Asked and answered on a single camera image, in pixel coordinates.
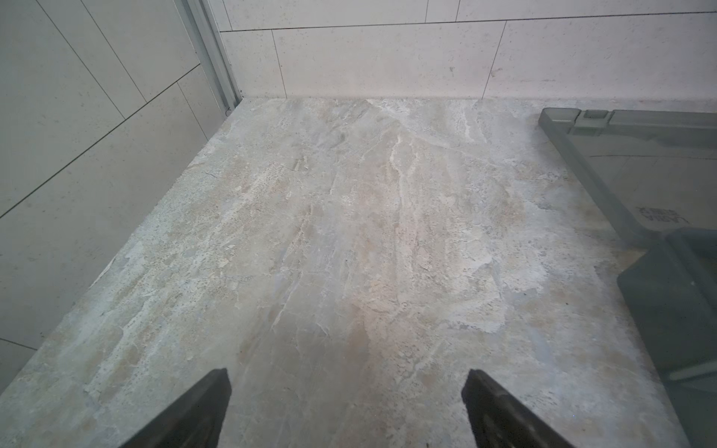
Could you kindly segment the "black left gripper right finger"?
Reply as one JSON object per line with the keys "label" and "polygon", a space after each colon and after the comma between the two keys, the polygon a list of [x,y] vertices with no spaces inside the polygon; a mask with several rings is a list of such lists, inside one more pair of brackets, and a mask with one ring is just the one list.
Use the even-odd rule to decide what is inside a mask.
{"label": "black left gripper right finger", "polygon": [[478,447],[573,447],[485,371],[469,371],[461,399]]}

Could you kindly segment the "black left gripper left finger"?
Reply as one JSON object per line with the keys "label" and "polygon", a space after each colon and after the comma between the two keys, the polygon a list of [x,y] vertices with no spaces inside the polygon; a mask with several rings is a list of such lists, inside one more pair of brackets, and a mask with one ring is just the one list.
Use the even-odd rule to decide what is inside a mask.
{"label": "black left gripper left finger", "polygon": [[217,447],[231,395],[228,370],[214,369],[121,448]]}

